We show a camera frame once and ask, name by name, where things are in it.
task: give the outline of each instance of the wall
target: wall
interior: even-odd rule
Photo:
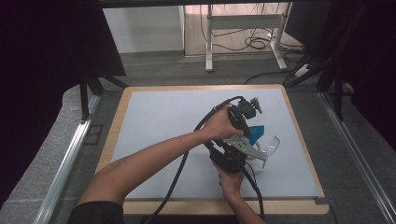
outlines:
[[[104,9],[119,53],[183,50],[182,7]]]

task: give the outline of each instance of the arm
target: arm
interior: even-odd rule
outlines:
[[[243,132],[231,125],[223,107],[201,130],[162,141],[110,163],[93,177],[78,204],[93,201],[122,204],[129,192],[190,149],[233,134]]]
[[[219,178],[223,196],[228,205],[235,213],[236,218],[241,224],[265,224],[265,222],[258,216],[253,209],[245,202],[240,193],[244,174],[239,172],[237,174],[229,174],[223,171],[215,163],[213,163],[219,170]]]

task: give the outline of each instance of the clear plastic piece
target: clear plastic piece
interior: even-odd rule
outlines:
[[[270,158],[270,156],[274,154],[276,149],[279,147],[279,144],[279,138],[273,136],[272,139],[266,143],[265,147],[262,148],[262,152],[265,155],[265,158],[262,161],[262,169],[264,169],[265,163],[267,162],[268,158]]]

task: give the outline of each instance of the blue object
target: blue object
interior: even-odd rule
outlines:
[[[252,126],[248,128],[250,129],[248,141],[253,146],[257,140],[264,135],[264,125]]]

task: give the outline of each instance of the hand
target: hand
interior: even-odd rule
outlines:
[[[223,191],[223,196],[227,200],[227,202],[229,203],[235,200],[235,198],[240,198],[241,197],[240,189],[241,189],[242,181],[244,180],[245,177],[244,174],[242,172],[238,172],[236,174],[230,174],[223,171],[214,162],[213,165],[215,165],[215,167],[219,171],[219,179]]]
[[[227,108],[230,107],[230,105],[224,106],[206,122],[203,130],[211,136],[212,140],[223,139],[232,135],[244,134],[242,130],[235,129],[228,119]]]

